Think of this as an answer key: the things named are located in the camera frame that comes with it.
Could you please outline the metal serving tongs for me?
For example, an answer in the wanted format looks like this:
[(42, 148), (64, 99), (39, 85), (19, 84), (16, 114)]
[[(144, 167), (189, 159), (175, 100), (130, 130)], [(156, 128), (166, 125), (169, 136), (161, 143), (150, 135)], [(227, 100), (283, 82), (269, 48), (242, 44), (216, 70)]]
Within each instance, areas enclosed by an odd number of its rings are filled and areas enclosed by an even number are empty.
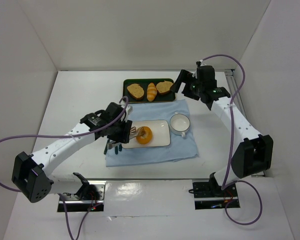
[[(142, 127), (139, 127), (139, 128), (136, 128), (135, 126), (132, 127), (130, 129), (130, 132), (129, 132), (129, 140), (133, 139), (133, 138), (136, 138), (136, 137), (140, 137), (142, 136), (143, 134), (145, 133), (145, 128), (142, 126)], [(109, 143), (106, 144), (106, 149), (107, 150), (111, 150), (119, 145), (121, 145), (122, 142), (118, 142), (118, 141), (114, 141), (114, 140), (110, 140)]]

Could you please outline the orange bagel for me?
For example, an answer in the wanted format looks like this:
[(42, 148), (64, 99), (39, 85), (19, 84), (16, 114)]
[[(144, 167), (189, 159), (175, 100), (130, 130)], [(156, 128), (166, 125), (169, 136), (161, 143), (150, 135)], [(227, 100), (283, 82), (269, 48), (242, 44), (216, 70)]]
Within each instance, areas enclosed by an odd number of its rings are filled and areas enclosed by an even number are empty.
[(137, 129), (135, 138), (139, 144), (146, 145), (153, 139), (153, 132), (148, 126), (141, 126)]

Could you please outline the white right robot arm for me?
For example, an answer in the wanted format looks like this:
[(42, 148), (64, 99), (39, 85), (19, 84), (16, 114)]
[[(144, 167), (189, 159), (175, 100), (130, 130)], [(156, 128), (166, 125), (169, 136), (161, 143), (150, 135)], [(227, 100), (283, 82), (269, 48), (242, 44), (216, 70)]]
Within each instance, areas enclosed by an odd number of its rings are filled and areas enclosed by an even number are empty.
[(204, 188), (212, 196), (222, 194), (238, 180), (258, 174), (271, 167), (274, 141), (263, 135), (244, 117), (224, 87), (217, 86), (215, 70), (210, 65), (197, 67), (195, 73), (181, 70), (170, 90), (201, 101), (230, 131), (230, 159), (226, 167), (212, 173)]

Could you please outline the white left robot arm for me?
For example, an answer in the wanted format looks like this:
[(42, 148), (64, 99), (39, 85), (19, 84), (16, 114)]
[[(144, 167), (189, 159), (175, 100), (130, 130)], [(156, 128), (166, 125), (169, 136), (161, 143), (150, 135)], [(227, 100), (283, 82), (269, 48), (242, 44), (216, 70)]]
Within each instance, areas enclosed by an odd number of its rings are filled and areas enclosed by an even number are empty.
[(129, 105), (111, 102), (105, 110), (85, 115), (80, 122), (61, 139), (31, 154), (19, 153), (14, 161), (12, 182), (31, 203), (37, 203), (48, 194), (74, 195), (88, 200), (97, 189), (80, 173), (57, 177), (53, 171), (83, 147), (102, 137), (110, 144), (126, 144), (130, 140), (132, 112)]

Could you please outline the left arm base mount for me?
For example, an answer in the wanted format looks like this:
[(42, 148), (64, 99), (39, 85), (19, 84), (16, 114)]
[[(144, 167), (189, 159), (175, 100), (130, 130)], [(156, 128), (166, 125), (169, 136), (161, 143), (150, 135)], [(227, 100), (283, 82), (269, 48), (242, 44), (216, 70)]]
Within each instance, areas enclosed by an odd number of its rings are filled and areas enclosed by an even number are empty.
[(104, 210), (106, 182), (104, 180), (89, 179), (88, 183), (80, 181), (58, 182), (52, 185), (50, 194), (61, 194), (58, 200), (58, 212), (67, 209), (70, 213), (92, 212)]

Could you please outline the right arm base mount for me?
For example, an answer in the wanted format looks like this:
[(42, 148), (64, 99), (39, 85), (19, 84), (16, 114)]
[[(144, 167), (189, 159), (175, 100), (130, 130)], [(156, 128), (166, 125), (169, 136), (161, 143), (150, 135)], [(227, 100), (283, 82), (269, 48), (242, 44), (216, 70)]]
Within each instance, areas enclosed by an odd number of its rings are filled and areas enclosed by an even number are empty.
[(195, 210), (212, 210), (240, 208), (238, 192), (235, 184), (225, 190), (212, 190), (207, 181), (194, 181), (188, 193), (194, 197)]

